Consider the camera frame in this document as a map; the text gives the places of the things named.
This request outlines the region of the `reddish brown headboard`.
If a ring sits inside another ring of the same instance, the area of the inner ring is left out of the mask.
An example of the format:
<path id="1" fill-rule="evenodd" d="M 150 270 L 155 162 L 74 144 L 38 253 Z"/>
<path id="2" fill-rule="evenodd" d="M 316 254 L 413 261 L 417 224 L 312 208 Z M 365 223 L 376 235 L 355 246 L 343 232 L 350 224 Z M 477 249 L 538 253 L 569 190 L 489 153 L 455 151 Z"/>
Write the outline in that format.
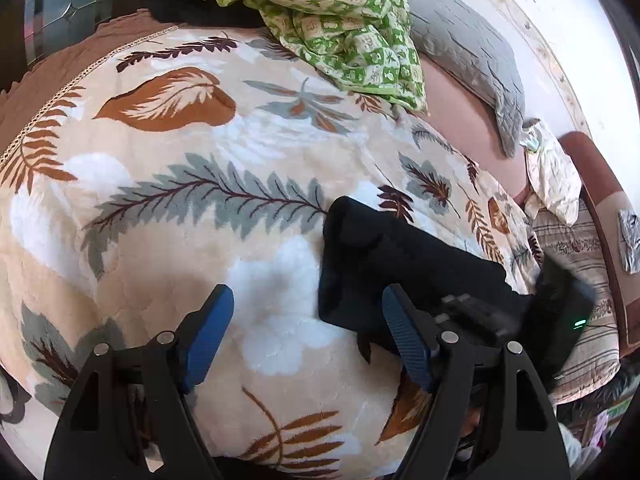
<path id="1" fill-rule="evenodd" d="M 589 136 L 573 131 L 561 136 L 560 143 L 582 178 L 582 198 L 596 225 L 608 271 L 620 353 L 626 356 L 639 347 L 639 274 L 623 269 L 618 225 L 618 212 L 631 209 L 631 202 Z"/>

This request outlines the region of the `green checkered quilt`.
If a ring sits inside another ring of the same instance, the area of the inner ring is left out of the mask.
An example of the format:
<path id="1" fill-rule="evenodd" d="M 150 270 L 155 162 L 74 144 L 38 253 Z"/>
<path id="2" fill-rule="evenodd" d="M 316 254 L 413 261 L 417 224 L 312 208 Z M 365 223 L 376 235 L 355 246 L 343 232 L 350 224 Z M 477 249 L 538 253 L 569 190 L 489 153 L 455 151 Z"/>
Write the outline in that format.
<path id="1" fill-rule="evenodd" d="M 215 1 L 241 1 L 258 11 L 282 47 L 338 88 L 382 96 L 408 110 L 426 109 L 407 0 Z"/>

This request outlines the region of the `cream patterned pillow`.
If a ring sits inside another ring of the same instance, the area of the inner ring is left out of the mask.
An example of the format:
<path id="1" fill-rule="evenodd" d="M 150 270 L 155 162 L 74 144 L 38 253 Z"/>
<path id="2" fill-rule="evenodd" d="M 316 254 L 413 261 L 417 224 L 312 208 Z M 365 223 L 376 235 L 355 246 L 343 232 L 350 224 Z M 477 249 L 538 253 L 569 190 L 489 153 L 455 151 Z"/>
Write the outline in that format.
<path id="1" fill-rule="evenodd" d="M 578 219 L 582 179 L 573 159 L 562 148 L 558 138 L 538 118 L 523 124 L 521 146 L 530 193 L 524 210 L 535 220 L 545 209 L 566 226 L 574 226 Z"/>

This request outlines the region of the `striped brown bed cover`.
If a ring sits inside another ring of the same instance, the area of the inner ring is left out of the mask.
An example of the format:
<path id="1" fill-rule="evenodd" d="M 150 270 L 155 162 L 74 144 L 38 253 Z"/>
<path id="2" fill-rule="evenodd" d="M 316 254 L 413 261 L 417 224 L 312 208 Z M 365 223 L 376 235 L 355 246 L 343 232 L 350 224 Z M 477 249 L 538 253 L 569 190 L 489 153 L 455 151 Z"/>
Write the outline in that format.
<path id="1" fill-rule="evenodd" d="M 561 324 L 572 352 L 555 374 L 553 402 L 565 404 L 595 392 L 620 369 L 620 344 L 603 246 L 586 203 L 571 226 L 548 210 L 533 221 L 529 247 L 537 260 L 549 256 L 561 281 Z"/>

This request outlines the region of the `pink mattress sheet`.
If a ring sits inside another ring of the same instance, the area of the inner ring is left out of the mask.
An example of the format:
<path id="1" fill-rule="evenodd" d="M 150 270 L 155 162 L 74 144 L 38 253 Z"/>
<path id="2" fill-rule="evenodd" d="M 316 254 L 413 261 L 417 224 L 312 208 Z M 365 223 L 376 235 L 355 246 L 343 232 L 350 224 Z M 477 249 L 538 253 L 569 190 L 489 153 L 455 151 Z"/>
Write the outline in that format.
<path id="1" fill-rule="evenodd" d="M 427 121 L 455 148 L 488 171 L 523 206 L 529 183 L 521 145 L 503 153 L 494 110 L 429 58 L 420 57 L 427 100 Z"/>

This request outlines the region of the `black pants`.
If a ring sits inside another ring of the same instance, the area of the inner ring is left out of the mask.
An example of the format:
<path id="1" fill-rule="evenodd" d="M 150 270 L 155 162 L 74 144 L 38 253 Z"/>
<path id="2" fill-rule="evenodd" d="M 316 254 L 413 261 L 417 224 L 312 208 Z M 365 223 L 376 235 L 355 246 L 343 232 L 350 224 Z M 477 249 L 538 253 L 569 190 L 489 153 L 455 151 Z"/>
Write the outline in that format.
<path id="1" fill-rule="evenodd" d="M 398 350 L 382 311 L 387 286 L 400 285 L 417 309 L 432 315 L 442 298 L 468 294 L 520 320 L 533 298 L 512 289 L 501 264 L 347 196 L 330 206 L 322 234 L 320 320 L 393 354 Z"/>

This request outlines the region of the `grey cloth on headboard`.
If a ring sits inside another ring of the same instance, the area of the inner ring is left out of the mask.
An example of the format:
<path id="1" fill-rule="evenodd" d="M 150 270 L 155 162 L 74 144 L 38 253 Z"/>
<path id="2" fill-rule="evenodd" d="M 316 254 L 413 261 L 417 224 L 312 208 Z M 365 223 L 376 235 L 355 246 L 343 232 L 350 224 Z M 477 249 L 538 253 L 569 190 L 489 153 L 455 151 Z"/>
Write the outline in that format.
<path id="1" fill-rule="evenodd" d="M 628 274 L 637 274 L 640 271 L 640 219 L 629 209 L 621 209 L 617 214 L 620 260 Z"/>

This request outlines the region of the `grey quilted pillow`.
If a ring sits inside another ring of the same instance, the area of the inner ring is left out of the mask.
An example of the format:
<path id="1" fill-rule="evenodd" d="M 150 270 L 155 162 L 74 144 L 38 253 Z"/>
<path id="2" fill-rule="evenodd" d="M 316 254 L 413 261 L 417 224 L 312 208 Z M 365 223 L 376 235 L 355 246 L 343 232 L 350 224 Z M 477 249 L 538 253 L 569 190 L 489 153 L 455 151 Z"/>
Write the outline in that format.
<path id="1" fill-rule="evenodd" d="M 520 144 L 525 93 L 506 38 L 462 0 L 407 0 L 416 50 L 489 105 L 503 154 Z"/>

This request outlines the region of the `beige leaf pattern blanket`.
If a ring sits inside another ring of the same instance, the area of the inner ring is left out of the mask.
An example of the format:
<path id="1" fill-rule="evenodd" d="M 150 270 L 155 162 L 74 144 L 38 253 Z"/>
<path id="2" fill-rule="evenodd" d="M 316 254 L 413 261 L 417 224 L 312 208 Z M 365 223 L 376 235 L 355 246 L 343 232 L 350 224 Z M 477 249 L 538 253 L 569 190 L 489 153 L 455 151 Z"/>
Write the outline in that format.
<path id="1" fill-rule="evenodd" d="M 497 271 L 538 266 L 521 209 L 436 130 L 254 32 L 100 32 L 1 97 L 1 363 L 59 413 L 99 342 L 143 344 L 234 293 L 194 417 L 210 449 L 301 479 L 393 471 L 426 396 L 323 323 L 322 226 L 349 196 Z"/>

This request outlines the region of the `stained glass wooden door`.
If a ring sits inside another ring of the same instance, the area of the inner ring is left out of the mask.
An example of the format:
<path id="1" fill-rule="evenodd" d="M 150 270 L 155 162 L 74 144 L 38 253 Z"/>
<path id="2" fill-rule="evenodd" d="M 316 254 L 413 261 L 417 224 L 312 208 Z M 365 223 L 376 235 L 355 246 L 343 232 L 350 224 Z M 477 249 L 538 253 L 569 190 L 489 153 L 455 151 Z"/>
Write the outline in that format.
<path id="1" fill-rule="evenodd" d="M 1 88 L 8 90 L 48 55 L 130 14 L 143 0 L 1 0 Z"/>

